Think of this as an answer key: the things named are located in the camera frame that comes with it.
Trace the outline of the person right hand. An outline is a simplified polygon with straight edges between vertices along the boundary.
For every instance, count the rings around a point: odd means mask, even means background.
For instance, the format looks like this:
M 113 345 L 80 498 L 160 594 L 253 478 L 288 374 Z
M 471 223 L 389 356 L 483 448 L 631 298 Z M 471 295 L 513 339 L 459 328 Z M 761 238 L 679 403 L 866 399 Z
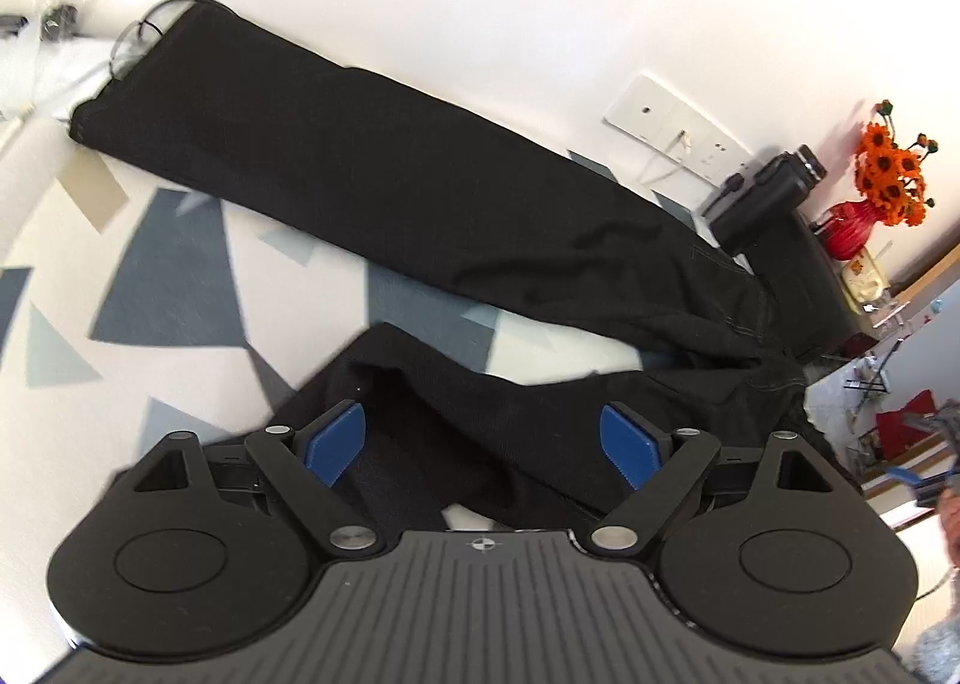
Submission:
M 960 569 L 960 497 L 946 489 L 940 494 L 937 513 L 946 538 L 950 562 L 955 569 Z

